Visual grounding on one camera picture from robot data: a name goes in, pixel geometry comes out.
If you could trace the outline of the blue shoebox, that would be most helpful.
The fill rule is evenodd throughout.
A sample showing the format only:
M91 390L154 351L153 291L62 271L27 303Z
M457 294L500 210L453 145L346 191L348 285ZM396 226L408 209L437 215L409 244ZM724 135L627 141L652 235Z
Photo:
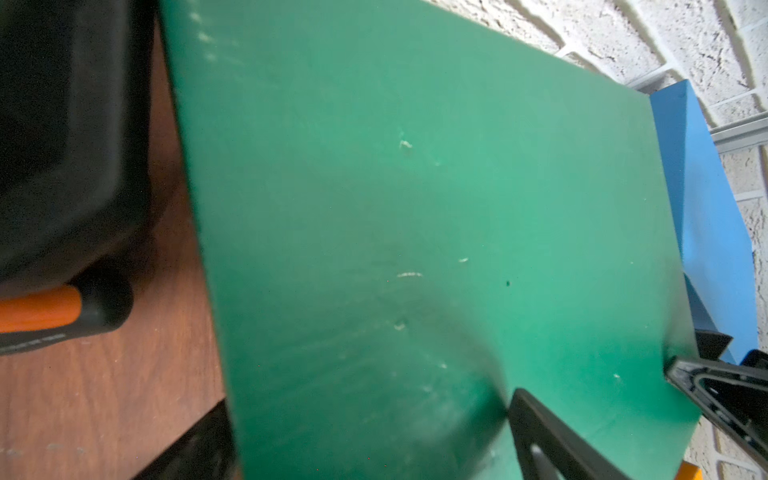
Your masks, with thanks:
M752 241L693 87L650 96L695 328L724 334L722 360L759 346Z

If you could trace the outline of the green shoebox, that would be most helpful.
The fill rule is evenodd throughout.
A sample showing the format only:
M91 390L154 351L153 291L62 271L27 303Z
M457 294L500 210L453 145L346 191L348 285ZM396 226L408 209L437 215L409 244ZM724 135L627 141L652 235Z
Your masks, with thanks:
M699 419L648 96L424 1L164 1L248 479L517 479L544 403L633 479Z

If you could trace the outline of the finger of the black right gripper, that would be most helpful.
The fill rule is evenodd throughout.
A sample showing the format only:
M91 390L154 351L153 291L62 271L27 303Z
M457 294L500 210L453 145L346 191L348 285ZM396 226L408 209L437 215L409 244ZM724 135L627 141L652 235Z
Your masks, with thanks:
M762 469L767 468L767 354L750 351L741 364L674 357L666 380L726 433Z

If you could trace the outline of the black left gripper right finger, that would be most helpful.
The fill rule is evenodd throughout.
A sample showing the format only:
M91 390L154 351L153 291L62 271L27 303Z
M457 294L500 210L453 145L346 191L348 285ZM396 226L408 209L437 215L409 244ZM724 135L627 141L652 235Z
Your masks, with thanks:
M527 390L514 391L507 415L523 478L627 477Z

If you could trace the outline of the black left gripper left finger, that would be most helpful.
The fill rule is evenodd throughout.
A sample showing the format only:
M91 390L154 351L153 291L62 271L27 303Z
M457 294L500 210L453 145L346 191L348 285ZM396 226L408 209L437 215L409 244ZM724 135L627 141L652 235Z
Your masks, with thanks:
M217 403L134 479L239 479L226 402Z

